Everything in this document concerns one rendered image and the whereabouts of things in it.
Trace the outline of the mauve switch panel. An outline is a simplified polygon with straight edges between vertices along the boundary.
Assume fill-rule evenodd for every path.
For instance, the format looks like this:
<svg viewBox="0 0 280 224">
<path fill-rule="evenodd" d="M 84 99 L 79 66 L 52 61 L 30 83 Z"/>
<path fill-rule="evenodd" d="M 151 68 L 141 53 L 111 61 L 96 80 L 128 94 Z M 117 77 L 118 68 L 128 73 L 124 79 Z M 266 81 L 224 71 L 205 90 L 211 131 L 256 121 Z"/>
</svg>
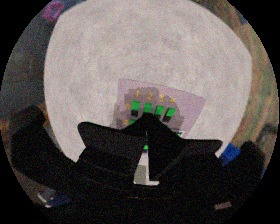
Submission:
<svg viewBox="0 0 280 224">
<path fill-rule="evenodd" d="M 206 98 L 161 84 L 119 78 L 117 129 L 151 113 L 177 136 L 185 138 L 204 108 Z"/>
</svg>

